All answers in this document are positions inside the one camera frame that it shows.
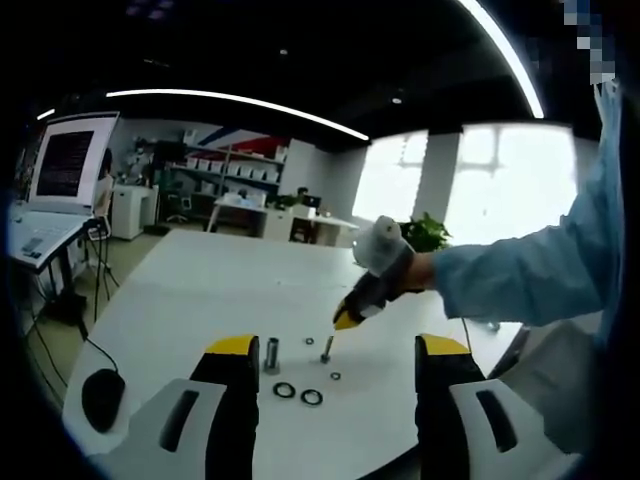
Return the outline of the person's right hand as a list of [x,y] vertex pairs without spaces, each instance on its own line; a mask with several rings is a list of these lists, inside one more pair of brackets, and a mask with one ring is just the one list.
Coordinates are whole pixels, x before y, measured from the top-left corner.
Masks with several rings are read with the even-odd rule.
[[405,293],[434,291],[435,289],[434,253],[415,253],[409,267],[399,281],[396,292],[403,295]]

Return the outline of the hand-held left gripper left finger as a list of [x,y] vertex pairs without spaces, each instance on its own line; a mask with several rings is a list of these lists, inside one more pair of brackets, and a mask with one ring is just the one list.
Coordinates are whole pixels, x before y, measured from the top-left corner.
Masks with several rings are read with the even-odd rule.
[[251,479],[259,422],[259,337],[222,338],[187,378],[170,381],[132,416],[131,479]]

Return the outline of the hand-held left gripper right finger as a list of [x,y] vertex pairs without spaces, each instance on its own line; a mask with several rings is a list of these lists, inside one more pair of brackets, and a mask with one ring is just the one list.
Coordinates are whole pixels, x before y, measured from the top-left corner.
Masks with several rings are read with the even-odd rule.
[[581,461],[544,433],[542,416],[487,380],[469,348],[415,337],[415,424],[422,479],[566,479]]

